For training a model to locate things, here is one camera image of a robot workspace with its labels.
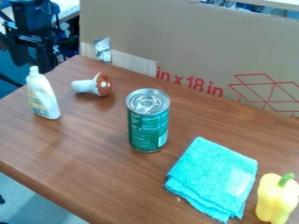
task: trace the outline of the green can label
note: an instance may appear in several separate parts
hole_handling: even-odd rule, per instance
[[[140,115],[130,109],[129,141],[136,149],[144,152],[160,150],[168,139],[169,110],[157,115]]]

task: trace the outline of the bottle label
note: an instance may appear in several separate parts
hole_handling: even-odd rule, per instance
[[[49,118],[49,113],[45,109],[45,106],[41,103],[39,98],[32,92],[30,88],[28,88],[28,97],[32,112],[39,116]]]

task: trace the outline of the microfiber towel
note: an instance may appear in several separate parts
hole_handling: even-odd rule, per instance
[[[227,223],[242,219],[257,170],[256,160],[197,137],[167,174],[165,188]]]

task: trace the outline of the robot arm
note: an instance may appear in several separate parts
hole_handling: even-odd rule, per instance
[[[10,5],[15,22],[0,11],[6,30],[5,35],[0,32],[0,45],[6,46],[18,67],[32,63],[42,74],[53,70],[57,66],[57,43],[51,24],[59,6],[50,0],[10,0]],[[28,46],[36,49],[36,59],[29,55]]]

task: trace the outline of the cardboard box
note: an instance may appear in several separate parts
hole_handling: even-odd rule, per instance
[[[186,0],[90,0],[80,28],[83,55],[110,37],[117,66],[299,116],[298,21]]]

